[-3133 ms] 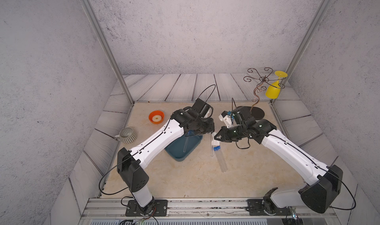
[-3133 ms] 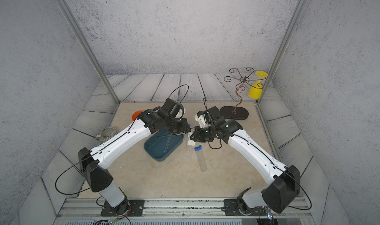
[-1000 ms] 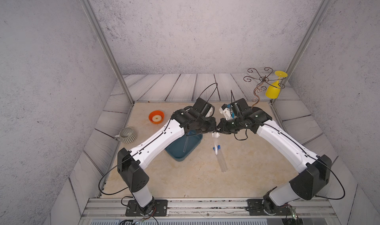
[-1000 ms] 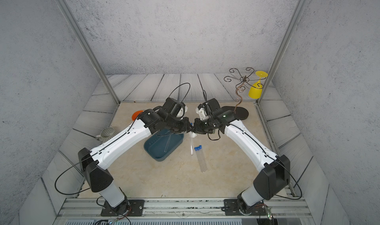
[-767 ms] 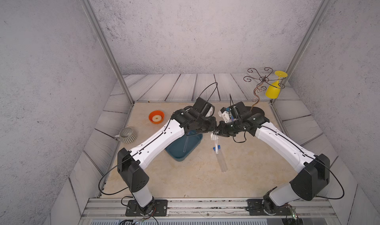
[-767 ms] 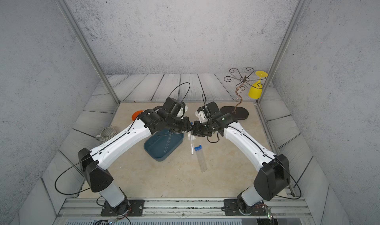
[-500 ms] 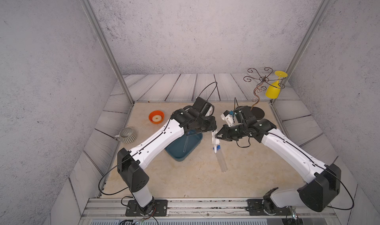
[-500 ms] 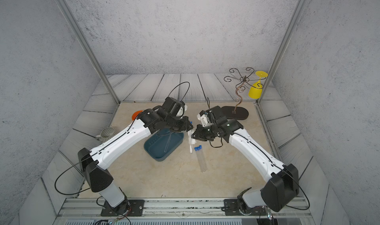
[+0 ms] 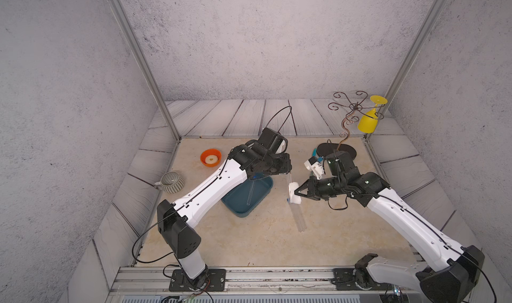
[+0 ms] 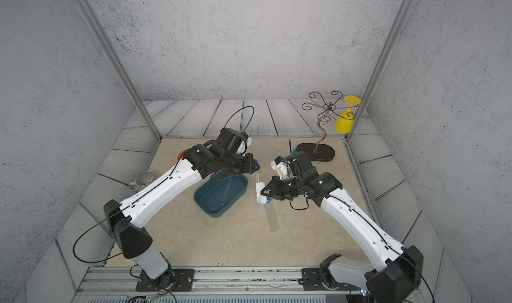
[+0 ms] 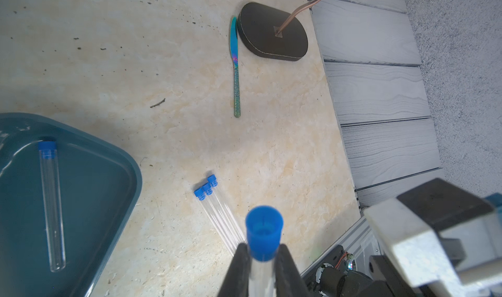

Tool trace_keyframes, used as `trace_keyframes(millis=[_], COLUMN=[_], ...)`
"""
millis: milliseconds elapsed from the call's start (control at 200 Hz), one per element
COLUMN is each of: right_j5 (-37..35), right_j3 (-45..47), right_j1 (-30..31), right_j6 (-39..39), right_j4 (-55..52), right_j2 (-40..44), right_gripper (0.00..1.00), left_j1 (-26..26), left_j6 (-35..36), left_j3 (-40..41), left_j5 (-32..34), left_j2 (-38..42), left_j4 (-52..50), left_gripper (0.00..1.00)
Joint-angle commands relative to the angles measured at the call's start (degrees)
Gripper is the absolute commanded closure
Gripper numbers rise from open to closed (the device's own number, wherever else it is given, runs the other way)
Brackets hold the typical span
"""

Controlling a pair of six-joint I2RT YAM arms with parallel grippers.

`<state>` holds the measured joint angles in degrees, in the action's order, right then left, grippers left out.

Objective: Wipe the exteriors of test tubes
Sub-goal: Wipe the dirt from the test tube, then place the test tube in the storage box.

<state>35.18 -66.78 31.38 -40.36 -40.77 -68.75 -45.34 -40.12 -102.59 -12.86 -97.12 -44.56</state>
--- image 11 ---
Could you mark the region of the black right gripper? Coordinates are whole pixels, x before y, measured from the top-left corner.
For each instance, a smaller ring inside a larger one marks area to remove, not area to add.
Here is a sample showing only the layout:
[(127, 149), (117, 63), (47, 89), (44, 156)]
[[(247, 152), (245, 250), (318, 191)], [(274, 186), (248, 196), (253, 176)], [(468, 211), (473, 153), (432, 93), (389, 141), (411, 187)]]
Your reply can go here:
[(302, 275), (311, 296), (392, 296), (386, 282), (350, 269), (349, 257), (343, 246), (336, 245)]

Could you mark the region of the test tube blue cap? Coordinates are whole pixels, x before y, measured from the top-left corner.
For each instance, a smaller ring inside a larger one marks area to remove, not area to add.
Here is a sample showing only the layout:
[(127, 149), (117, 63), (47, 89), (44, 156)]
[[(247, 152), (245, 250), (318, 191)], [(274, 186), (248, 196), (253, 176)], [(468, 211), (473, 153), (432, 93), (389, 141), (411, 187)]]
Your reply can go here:
[(275, 257), (281, 243), (284, 220), (271, 206), (257, 206), (245, 219), (248, 252), (251, 258), (249, 296), (273, 296), (275, 293)]
[(194, 191), (194, 195), (200, 201), (204, 212), (208, 216), (209, 221), (213, 224), (218, 235), (221, 237), (226, 249), (230, 252), (230, 255), (234, 255), (241, 241), (234, 235), (232, 226), (227, 222), (224, 209), (221, 207), (220, 203), (214, 199), (214, 193), (211, 187), (209, 187), (209, 192), (210, 195), (206, 194), (203, 187), (200, 187)]
[(66, 267), (64, 220), (61, 203), (58, 151), (55, 141), (38, 143), (46, 225), (48, 260), (53, 273)]
[(216, 231), (222, 238), (227, 249), (234, 253), (240, 243), (245, 243), (244, 234), (233, 212), (222, 200), (210, 183), (202, 187), (204, 199), (201, 201), (207, 215)]
[(237, 247), (240, 243), (245, 243), (245, 237), (240, 225), (238, 224), (229, 204), (226, 202), (222, 194), (221, 187), (218, 185), (218, 180), (215, 175), (210, 175), (207, 178), (210, 185), (209, 201), (214, 207), (217, 220), (222, 229), (229, 238), (229, 241)]

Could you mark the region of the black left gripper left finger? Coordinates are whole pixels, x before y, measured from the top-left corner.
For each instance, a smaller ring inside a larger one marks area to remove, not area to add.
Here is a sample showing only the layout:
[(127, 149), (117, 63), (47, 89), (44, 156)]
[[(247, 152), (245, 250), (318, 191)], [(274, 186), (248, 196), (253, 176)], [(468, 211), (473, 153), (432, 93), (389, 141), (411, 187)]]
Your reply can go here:
[(217, 297), (247, 297), (251, 257), (248, 245), (240, 243), (235, 250)]

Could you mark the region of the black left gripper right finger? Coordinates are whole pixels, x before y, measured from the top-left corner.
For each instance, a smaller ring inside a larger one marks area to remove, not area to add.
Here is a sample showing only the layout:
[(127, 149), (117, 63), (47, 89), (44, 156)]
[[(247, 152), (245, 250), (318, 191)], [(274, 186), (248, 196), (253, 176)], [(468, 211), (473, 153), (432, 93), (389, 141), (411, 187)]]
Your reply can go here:
[(275, 287), (277, 297), (310, 296), (288, 247), (281, 244), (275, 257)]

